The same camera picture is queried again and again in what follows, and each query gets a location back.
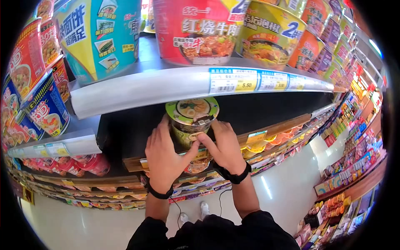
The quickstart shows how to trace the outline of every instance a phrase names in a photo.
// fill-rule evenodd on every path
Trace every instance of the white floor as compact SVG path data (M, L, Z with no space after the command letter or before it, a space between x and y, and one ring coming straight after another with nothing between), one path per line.
M342 133L338 141L327 148L318 136L294 157L252 178L261 209L270 212L289 234L296 233L298 222L316 200L313 186L320 179L320 170L342 156L346 137L346 133ZM209 204L211 213L220 214L220 193L178 204L190 221L195 222L200 218L202 200ZM144 210L100 211L70 206L39 195L35 195L34 200L34 206L22 200L22 209L36 234L51 250L125 249L144 220ZM240 224L231 191L221 196L221 203L222 217ZM178 230L178 215L178 207L172 204L167 220L168 237Z

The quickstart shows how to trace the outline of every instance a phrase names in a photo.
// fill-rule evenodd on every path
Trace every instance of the noodle cup lid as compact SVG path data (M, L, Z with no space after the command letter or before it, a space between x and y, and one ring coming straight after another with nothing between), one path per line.
M220 107L214 97L167 102L165 109L171 119L189 126L209 123L220 112Z

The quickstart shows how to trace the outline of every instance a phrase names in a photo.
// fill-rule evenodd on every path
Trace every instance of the red instant noodle bowl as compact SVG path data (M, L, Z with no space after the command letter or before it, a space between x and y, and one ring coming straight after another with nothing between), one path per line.
M249 0L154 0L161 57L183 65L226 63L249 3Z

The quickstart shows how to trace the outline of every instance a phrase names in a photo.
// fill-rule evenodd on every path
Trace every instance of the green instant noodle cup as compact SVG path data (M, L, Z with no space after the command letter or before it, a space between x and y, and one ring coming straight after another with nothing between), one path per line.
M167 102L165 109L176 138L186 148L192 146L199 133L208 132L220 111L214 97Z

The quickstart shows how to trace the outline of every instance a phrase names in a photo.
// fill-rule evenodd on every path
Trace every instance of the shoe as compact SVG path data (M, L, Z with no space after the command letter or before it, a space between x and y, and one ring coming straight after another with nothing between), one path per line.
M202 201L200 203L200 210L201 210L201 219L204 220L204 218L210 214L210 211L208 210L208 204L205 201Z
M179 220L182 222L182 225L189 221L189 217L185 213L180 213Z

